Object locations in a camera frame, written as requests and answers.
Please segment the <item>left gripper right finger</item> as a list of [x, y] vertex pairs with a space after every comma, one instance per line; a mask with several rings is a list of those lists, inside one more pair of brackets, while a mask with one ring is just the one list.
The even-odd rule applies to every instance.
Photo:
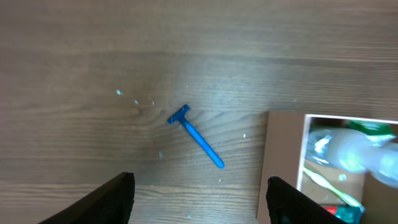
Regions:
[[270, 177], [267, 183], [272, 224], [346, 224], [280, 177]]

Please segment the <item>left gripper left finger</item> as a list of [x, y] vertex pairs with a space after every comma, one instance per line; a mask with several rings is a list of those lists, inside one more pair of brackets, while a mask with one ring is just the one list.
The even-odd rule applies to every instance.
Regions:
[[127, 224], [134, 195], [134, 174], [122, 172], [40, 224]]

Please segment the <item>green white toothbrush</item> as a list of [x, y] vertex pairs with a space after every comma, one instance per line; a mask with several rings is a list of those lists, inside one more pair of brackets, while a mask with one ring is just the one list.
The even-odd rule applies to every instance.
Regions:
[[329, 181], [327, 181], [323, 176], [317, 174], [310, 169], [304, 167], [303, 171], [314, 181], [314, 183], [318, 184], [319, 186], [328, 189], [332, 193], [334, 193], [338, 198], [344, 201], [347, 205], [351, 207], [358, 207], [362, 212], [365, 211], [365, 207], [358, 202], [356, 199], [351, 197], [350, 195], [338, 190], [336, 187], [331, 185]]

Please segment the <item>dark foam soap pump bottle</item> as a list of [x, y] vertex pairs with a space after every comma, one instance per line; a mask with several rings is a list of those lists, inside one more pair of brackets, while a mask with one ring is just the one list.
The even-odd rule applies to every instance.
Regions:
[[396, 142], [375, 143], [353, 129], [314, 129], [307, 138], [305, 157], [352, 173], [370, 172], [383, 184], [397, 188]]

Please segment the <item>blue disposable razor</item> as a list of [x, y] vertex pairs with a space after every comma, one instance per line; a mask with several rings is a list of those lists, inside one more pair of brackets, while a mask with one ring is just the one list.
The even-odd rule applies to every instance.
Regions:
[[197, 142], [197, 144], [204, 150], [208, 157], [214, 162], [214, 164], [219, 169], [224, 169], [225, 164], [220, 158], [220, 156], [213, 150], [213, 148], [206, 142], [206, 140], [201, 136], [197, 129], [190, 124], [190, 122], [185, 118], [186, 113], [190, 110], [190, 107], [185, 104], [179, 110], [177, 110], [168, 120], [169, 124], [174, 124], [179, 122], [182, 127], [185, 128], [187, 133]]

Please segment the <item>Colgate toothpaste tube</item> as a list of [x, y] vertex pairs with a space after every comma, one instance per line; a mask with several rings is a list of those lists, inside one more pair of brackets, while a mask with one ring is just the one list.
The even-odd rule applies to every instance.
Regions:
[[364, 214], [364, 210], [359, 207], [351, 207], [348, 205], [322, 205], [322, 207], [349, 224], [360, 224], [361, 217]]

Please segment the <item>white green soap bar pack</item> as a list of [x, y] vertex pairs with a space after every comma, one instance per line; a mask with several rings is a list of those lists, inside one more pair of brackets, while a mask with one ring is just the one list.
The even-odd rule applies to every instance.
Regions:
[[388, 136], [392, 138], [396, 136], [391, 126], [387, 123], [351, 120], [347, 123], [347, 127], [360, 131], [368, 136]]

